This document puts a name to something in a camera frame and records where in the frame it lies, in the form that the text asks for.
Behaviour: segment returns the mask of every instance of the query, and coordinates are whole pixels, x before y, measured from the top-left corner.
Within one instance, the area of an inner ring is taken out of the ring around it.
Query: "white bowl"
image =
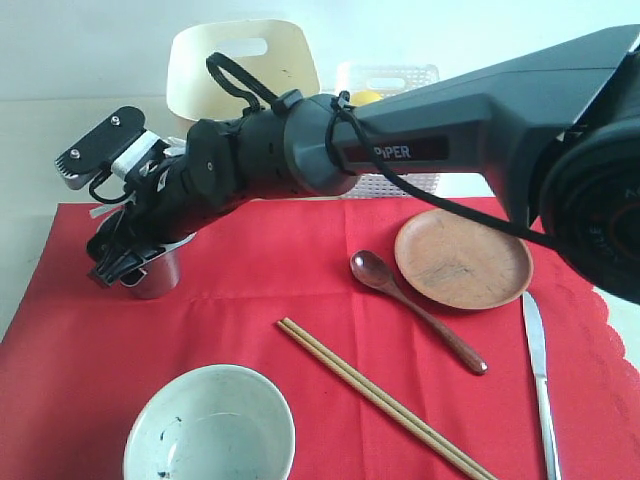
[[[264,376],[211,365],[147,403],[127,440],[125,480],[286,479],[295,452],[289,406]]]

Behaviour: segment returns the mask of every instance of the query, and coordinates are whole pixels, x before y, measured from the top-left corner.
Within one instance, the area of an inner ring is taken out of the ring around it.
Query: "wooden plate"
[[[509,303],[526,290],[533,275],[531,253],[522,240],[440,209],[404,224],[395,256],[416,290],[461,309]]]

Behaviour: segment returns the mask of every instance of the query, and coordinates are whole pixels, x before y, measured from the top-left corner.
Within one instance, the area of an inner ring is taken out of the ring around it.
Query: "red cloth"
[[[492,199],[463,203],[500,211]],[[284,316],[499,478],[545,478],[520,301],[455,312],[400,282],[484,356],[490,371],[476,377],[409,310],[351,276],[358,249],[392,263],[399,227],[427,208],[397,198],[253,202],[182,249],[173,292],[139,301],[87,279],[84,244],[97,222],[86,205],[61,206],[0,352],[0,478],[122,478],[144,404],[214,363],[254,368],[282,390],[297,430],[292,479],[464,478],[275,327]],[[564,476],[638,478],[638,372],[600,297],[553,253],[532,251]]]

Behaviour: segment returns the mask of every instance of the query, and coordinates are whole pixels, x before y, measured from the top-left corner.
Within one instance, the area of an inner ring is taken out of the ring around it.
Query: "chopstick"
[[[460,471],[464,472],[469,478],[474,480],[497,480],[497,478],[484,467],[432,427],[424,423],[417,415],[362,375],[358,370],[325,347],[293,320],[284,318],[278,322],[278,326],[345,382],[358,390],[364,397],[396,422],[400,423],[400,425],[414,434],[419,440],[439,453]]]

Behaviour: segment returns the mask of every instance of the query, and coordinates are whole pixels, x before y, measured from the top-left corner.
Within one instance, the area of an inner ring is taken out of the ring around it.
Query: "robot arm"
[[[264,109],[227,84],[250,108],[197,122],[182,155],[124,107],[56,164],[94,194],[110,174],[125,182],[124,206],[88,243],[104,285],[137,283],[147,263],[252,198],[340,195],[379,170],[394,183],[394,172],[477,172],[511,220],[496,228],[558,240],[588,280],[640,303],[639,39],[640,26],[611,28],[353,109],[297,91],[268,92]],[[537,216],[547,236],[528,230]]]

